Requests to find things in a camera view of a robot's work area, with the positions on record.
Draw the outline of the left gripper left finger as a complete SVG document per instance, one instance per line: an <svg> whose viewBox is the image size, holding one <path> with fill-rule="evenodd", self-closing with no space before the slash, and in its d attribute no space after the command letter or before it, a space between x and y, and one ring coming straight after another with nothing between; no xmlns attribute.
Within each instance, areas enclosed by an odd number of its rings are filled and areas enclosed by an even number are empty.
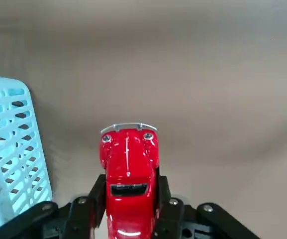
<svg viewBox="0 0 287 239"><path fill-rule="evenodd" d="M0 239L93 239L106 208L106 176L63 207L43 201L0 227Z"/></svg>

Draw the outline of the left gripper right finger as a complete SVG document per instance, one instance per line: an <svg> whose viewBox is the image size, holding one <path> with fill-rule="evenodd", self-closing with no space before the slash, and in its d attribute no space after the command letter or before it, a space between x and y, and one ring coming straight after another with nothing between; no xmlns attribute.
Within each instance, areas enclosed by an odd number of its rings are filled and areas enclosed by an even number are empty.
<svg viewBox="0 0 287 239"><path fill-rule="evenodd" d="M218 204L205 202L194 208L172 197L167 177L160 169L156 173L159 214L154 239L259 239Z"/></svg>

